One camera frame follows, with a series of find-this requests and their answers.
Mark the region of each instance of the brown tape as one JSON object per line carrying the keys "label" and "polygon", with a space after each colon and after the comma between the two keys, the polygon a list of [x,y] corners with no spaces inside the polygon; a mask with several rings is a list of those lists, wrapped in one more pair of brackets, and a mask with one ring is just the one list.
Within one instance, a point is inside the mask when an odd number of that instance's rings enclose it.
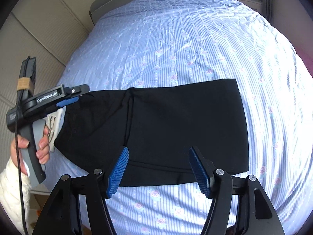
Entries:
{"label": "brown tape", "polygon": [[18,79],[18,87],[16,88],[17,91],[19,90],[29,90],[30,93],[34,94],[34,84],[28,77],[22,77]]}

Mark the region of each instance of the white jacket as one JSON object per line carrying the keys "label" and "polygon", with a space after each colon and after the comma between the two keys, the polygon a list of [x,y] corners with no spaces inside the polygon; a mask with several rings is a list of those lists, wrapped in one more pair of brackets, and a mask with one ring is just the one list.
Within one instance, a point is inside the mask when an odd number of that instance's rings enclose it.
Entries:
{"label": "white jacket", "polygon": [[[22,188],[23,199],[25,206],[26,223],[28,224],[29,216],[29,199],[30,199],[30,180],[29,177],[22,173]],[[7,213],[8,217],[19,230],[24,233],[21,214],[21,200],[18,186],[18,168],[12,162],[12,159],[7,162],[6,168],[0,174],[0,203]]]}

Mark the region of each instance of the gripper handle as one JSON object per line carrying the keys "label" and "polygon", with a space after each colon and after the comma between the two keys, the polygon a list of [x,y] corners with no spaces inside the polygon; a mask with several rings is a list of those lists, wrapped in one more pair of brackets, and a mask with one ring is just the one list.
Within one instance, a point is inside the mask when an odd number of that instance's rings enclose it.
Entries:
{"label": "gripper handle", "polygon": [[41,165],[36,156],[36,152],[39,149],[38,144],[43,137],[45,125],[46,121],[44,119],[39,119],[18,130],[18,134],[29,140],[28,147],[22,148],[21,154],[26,163],[26,170],[29,175],[31,188],[38,186],[46,179],[46,174],[44,172],[46,166]]}

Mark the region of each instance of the bed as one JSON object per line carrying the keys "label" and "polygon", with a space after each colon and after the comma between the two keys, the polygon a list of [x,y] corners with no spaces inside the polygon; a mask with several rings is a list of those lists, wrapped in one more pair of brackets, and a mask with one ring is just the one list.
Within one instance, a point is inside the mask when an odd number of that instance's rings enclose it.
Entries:
{"label": "bed", "polygon": [[[259,13],[236,0],[134,0],[99,17],[59,82],[95,91],[226,78],[237,80],[248,127],[249,171],[238,176],[256,175],[295,234],[313,209],[313,79]],[[87,173],[56,149],[46,174],[51,190],[63,174]],[[211,204],[196,183],[120,187],[106,202],[117,234],[133,235],[200,234]]]}

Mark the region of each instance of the black pants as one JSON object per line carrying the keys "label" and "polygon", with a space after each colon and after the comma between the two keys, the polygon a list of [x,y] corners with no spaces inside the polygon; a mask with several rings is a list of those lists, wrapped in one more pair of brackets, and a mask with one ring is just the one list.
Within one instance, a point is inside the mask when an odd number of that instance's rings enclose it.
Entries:
{"label": "black pants", "polygon": [[249,164],[236,80],[90,92],[66,107],[54,145],[88,172],[105,170],[114,152],[127,146],[121,186],[195,182],[188,161],[193,145],[231,175],[248,171]]}

